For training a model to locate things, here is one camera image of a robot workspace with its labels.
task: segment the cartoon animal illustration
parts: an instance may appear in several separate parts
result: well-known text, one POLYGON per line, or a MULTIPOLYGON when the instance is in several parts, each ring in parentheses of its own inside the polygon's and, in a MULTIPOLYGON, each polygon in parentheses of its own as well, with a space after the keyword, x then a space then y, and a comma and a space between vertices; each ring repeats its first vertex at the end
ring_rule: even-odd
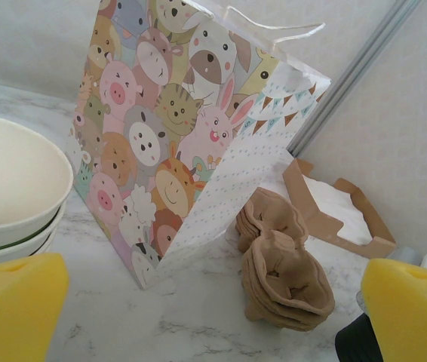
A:
MULTIPOLYGON (((204 181, 205 183, 208 183, 210 178, 212 177, 212 174, 215 171, 215 168, 218 166, 218 164, 222 161, 221 158, 218 158, 214 161, 214 158, 212 156, 207 157, 208 166, 205 165, 204 160, 199 158, 198 156, 195 156, 193 158, 192 166, 196 169, 195 174, 199 177, 198 181, 204 181)), ((197 201, 198 196, 200 196, 201 191, 195 191, 195 197, 194 200, 197 201)))
POLYGON ((242 85, 240 94, 259 93, 267 84, 270 76, 274 72, 275 67, 279 64, 279 60, 273 56, 257 48, 257 55, 262 59, 260 64, 250 74, 250 77, 242 85))
POLYGON ((163 87, 156 100, 155 114, 161 118, 170 142, 178 145, 181 137, 193 131, 202 104, 203 100, 194 100, 179 84, 163 87))
POLYGON ((86 163, 82 162, 79 172, 75 178, 75 188, 83 200, 86 200, 86 196, 90 191, 90 182, 92 177, 93 174, 91 173, 90 168, 86 163))
POLYGON ((189 68, 189 49, 188 43, 183 44, 183 54, 179 57, 174 57, 174 66, 168 83, 182 84, 185 79, 186 71, 189 68))
POLYGON ((145 243, 137 243, 131 247, 131 262, 140 285, 145 288, 155 274, 155 269, 161 261, 156 251, 145 243))
POLYGON ((155 84, 167 85, 171 79, 174 57, 183 54, 183 47, 172 47, 171 37, 158 30, 158 20, 153 22, 152 12, 148 10, 146 15, 149 28, 138 38, 137 62, 155 84))
POLYGON ((197 124, 193 132, 180 143, 179 151, 186 164, 192 164, 193 158, 199 156, 206 161, 208 156, 213 159, 221 158, 234 138, 233 130, 244 122, 255 102, 257 95, 245 98, 233 112, 231 117, 226 114, 232 101, 235 85, 234 75, 231 74, 220 91, 215 106, 204 107, 198 113, 197 124))
POLYGON ((100 9, 98 15, 103 15, 111 19, 116 9, 116 0, 100 0, 100 9))
POLYGON ((108 104, 111 111, 105 115, 103 132, 123 133, 124 115, 136 104, 138 94, 143 88, 138 85, 133 72, 120 60, 108 56, 100 81, 101 102, 108 104))
POLYGON ((155 213, 152 247, 162 258, 180 230, 182 223, 182 218, 168 209, 159 210, 155 213))
POLYGON ((84 72, 83 79, 79 84, 79 93, 78 99, 76 100, 76 108, 75 111, 84 113, 84 106, 86 105, 86 101, 88 100, 91 94, 91 87, 93 76, 89 75, 87 72, 84 72))
POLYGON ((93 170, 94 165, 99 162, 103 153, 103 134, 101 129, 88 117, 84 117, 78 112, 75 112, 74 127, 83 150, 88 152, 93 160, 90 163, 90 169, 93 170))
POLYGON ((262 59, 257 55, 257 48, 253 45, 250 46, 250 66, 248 71, 245 71, 244 68, 242 68, 242 65, 238 60, 235 61, 234 69, 232 70, 235 74, 234 94, 240 91, 242 85, 244 85, 260 62, 262 62, 262 59))
POLYGON ((96 169, 111 177, 120 191, 132 190, 137 178, 137 159, 130 143, 122 134, 116 132, 105 133, 103 142, 101 162, 96 169))
POLYGON ((146 186, 157 166, 168 157, 168 136, 161 119, 149 109, 136 105, 124 117, 124 136, 138 161, 137 184, 146 186))
POLYGON ((111 235, 118 231, 121 211, 126 203, 121 199, 118 186, 111 177, 102 172, 93 175, 86 205, 93 215, 105 223, 111 235))
POLYGON ((156 99, 160 94, 161 87, 148 78, 148 75, 146 75, 139 64, 135 65, 132 70, 137 83, 141 84, 143 88, 142 92, 137 94, 136 104, 146 107, 152 111, 155 109, 156 99))
MULTIPOLYGON (((227 117, 232 117, 237 107, 242 103, 243 100, 245 100, 247 97, 249 97, 247 94, 234 94, 232 96, 232 100, 230 101, 229 107, 226 110, 227 117)), ((239 124, 237 127, 234 127, 233 134, 234 138, 237 136, 237 132, 240 131, 242 128, 242 124, 239 124)))
POLYGON ((186 21, 197 9, 181 0, 151 0, 149 9, 153 17, 159 20, 160 31, 170 36, 170 43, 185 44, 190 41, 195 30, 186 21))
POLYGON ((78 174, 82 161, 86 164, 91 162, 90 154, 87 151, 81 149, 81 144, 76 138, 75 128, 72 124, 71 128, 69 129, 69 135, 66 141, 66 151, 64 153, 66 154, 66 157, 71 164, 72 173, 74 176, 78 174))
POLYGON ((121 56, 120 37, 111 20, 98 15, 88 50, 88 73, 93 76, 91 93, 97 97, 100 96, 100 78, 108 63, 108 55, 111 59, 121 56))
POLYGON ((170 158, 156 170, 152 200, 157 210, 170 209, 180 217, 186 217, 195 203, 195 191, 202 191, 204 181, 194 181, 196 169, 189 170, 180 160, 175 142, 170 143, 170 158))
POLYGON ((152 194, 146 192, 145 186, 135 185, 124 202, 126 205, 123 206, 119 223, 121 235, 131 247, 136 243, 148 244, 149 230, 156 212, 152 194))
POLYGON ((84 107, 83 114, 86 118, 95 123, 99 130, 103 132, 103 122, 105 115, 108 115, 111 112, 108 104, 102 104, 100 98, 96 96, 88 97, 84 107))
POLYGON ((120 35, 121 44, 128 49, 136 49, 140 34, 148 29, 140 3, 137 0, 118 0, 111 20, 120 35))
POLYGON ((216 103, 220 85, 232 74, 236 59, 248 71, 251 51, 248 41, 215 21, 202 22, 204 18, 197 12, 189 19, 199 25, 189 43, 189 70, 182 85, 193 98, 203 99, 206 107, 216 103))

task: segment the metal strip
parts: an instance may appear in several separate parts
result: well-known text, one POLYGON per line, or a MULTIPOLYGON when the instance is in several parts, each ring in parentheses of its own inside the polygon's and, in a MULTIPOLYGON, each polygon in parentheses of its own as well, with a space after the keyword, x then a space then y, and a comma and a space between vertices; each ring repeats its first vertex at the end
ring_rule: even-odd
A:
POLYGON ((306 149, 419 3, 420 0, 398 0, 393 5, 372 36, 349 64, 348 69, 323 96, 309 120, 301 127, 287 147, 287 150, 294 157, 299 156, 306 149))

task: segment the cardboard box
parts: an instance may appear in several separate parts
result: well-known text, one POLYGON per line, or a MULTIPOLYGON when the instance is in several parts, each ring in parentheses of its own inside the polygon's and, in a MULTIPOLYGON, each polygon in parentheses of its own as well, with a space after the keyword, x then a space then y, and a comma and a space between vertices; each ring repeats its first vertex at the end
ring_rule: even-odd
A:
POLYGON ((303 215, 309 234, 370 259, 388 256, 396 248, 395 239, 364 193, 347 179, 338 179, 333 187, 351 195, 353 205, 363 213, 373 240, 368 245, 357 245, 337 236, 343 222, 319 210, 304 181, 303 175, 314 179, 309 175, 313 168, 309 162, 295 159, 283 174, 290 201, 303 215))

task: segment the pig illustration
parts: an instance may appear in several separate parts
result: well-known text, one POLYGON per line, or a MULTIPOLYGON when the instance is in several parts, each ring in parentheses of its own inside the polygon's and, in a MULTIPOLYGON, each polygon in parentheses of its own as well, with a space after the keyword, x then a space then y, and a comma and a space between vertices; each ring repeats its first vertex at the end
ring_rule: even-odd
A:
POLYGON ((110 107, 105 115, 103 132, 123 133, 124 114, 136 104, 137 97, 143 92, 131 69, 119 60, 111 60, 103 70, 100 80, 101 102, 110 107))
POLYGON ((105 223, 111 235, 118 231, 121 210, 126 203, 121 199, 118 186, 111 177, 101 172, 94 174, 86 197, 86 205, 95 217, 105 223))

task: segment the bag handle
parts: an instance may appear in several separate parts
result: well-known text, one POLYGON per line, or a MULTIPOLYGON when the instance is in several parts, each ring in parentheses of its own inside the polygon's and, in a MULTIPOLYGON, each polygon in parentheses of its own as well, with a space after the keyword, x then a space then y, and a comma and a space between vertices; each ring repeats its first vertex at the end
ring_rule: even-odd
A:
MULTIPOLYGON (((201 11, 202 13, 204 13, 209 19, 211 19, 211 20, 215 19, 214 13, 212 11, 208 10, 205 6, 197 4, 193 0, 186 0, 185 2, 187 4, 189 4, 190 6, 192 6, 193 8, 197 9, 198 11, 201 11)), ((251 24, 253 24, 255 26, 258 26, 259 28, 263 28, 263 29, 269 29, 269 30, 286 30, 286 29, 314 28, 313 30, 310 30, 310 31, 305 32, 303 34, 288 35, 288 36, 283 36, 283 37, 274 39, 272 41, 272 49, 271 49, 271 51, 273 51, 275 49, 275 46, 277 44, 282 43, 283 41, 308 38, 309 36, 314 35, 316 32, 322 30, 326 26, 326 23, 310 23, 310 24, 294 25, 294 26, 270 26, 270 25, 265 25, 265 24, 261 24, 261 23, 258 23, 256 21, 250 19, 247 15, 245 15, 244 13, 242 13, 240 10, 238 10, 236 7, 234 7, 232 5, 228 5, 226 7, 226 12, 225 12, 225 14, 223 16, 223 19, 225 19, 227 17, 227 15, 229 14, 229 11, 231 11, 231 10, 234 11, 235 13, 239 14, 241 17, 243 17, 249 23, 251 23, 251 24)))
POLYGON ((281 38, 276 38, 272 41, 272 43, 273 43, 272 48, 274 48, 276 44, 281 43, 283 41, 308 38, 309 36, 314 35, 319 30, 322 30, 326 26, 326 23, 311 23, 311 24, 304 24, 304 25, 291 25, 291 26, 270 26, 270 25, 265 25, 265 24, 261 24, 261 23, 258 23, 256 21, 253 21, 247 15, 245 15, 240 10, 238 10, 237 8, 235 8, 231 5, 227 6, 226 9, 227 9, 226 15, 230 10, 232 10, 235 13, 239 14, 241 17, 243 17, 246 21, 248 21, 249 23, 252 23, 255 26, 258 26, 259 28, 264 28, 264 29, 269 29, 269 30, 314 28, 313 30, 311 30, 309 32, 305 32, 303 34, 289 35, 289 36, 283 36, 281 38))

